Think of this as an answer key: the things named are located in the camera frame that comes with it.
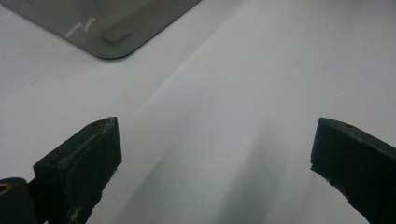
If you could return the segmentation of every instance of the black plastic part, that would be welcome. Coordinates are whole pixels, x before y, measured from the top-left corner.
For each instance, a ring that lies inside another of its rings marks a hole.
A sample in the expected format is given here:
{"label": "black plastic part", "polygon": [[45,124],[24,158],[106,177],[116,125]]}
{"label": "black plastic part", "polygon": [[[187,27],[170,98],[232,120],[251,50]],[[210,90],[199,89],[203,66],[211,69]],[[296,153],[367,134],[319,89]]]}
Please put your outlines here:
{"label": "black plastic part", "polygon": [[37,224],[35,209],[24,179],[0,180],[0,224]]}
{"label": "black plastic part", "polygon": [[38,219],[85,223],[121,163],[117,118],[96,121],[34,165],[29,185]]}
{"label": "black plastic part", "polygon": [[0,0],[0,3],[96,57],[114,60],[133,53],[200,1]]}
{"label": "black plastic part", "polygon": [[396,223],[396,148],[349,124],[319,119],[311,163],[370,223]]}

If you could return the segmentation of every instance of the white surface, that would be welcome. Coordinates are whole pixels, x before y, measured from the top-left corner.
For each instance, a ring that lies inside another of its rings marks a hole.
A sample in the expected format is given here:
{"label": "white surface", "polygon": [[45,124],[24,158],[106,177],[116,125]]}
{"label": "white surface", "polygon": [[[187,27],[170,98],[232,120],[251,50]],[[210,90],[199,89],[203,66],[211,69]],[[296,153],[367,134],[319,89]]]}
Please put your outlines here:
{"label": "white surface", "polygon": [[309,170],[319,117],[396,146],[391,0],[205,0],[107,63],[0,7],[0,178],[117,116],[89,223],[367,223]]}

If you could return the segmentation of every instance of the white background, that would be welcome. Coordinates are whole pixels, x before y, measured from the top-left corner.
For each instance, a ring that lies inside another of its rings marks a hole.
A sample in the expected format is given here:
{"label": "white background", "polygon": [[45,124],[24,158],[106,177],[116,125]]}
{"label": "white background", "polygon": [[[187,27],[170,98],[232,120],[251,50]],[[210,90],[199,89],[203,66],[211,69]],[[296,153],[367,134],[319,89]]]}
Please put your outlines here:
{"label": "white background", "polygon": [[117,116],[89,223],[367,223],[311,172],[319,117],[396,146],[393,0],[204,0],[104,62],[0,7],[0,178]]}

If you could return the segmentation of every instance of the white table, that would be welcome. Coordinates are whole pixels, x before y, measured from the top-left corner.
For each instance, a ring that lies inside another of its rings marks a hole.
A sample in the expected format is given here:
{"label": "white table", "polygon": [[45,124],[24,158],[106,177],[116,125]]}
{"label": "white table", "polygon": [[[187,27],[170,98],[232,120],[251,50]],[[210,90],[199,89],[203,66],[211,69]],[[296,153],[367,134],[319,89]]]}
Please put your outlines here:
{"label": "white table", "polygon": [[319,117],[396,146],[392,0],[204,0],[104,62],[0,7],[0,178],[117,116],[89,223],[367,223],[309,170]]}

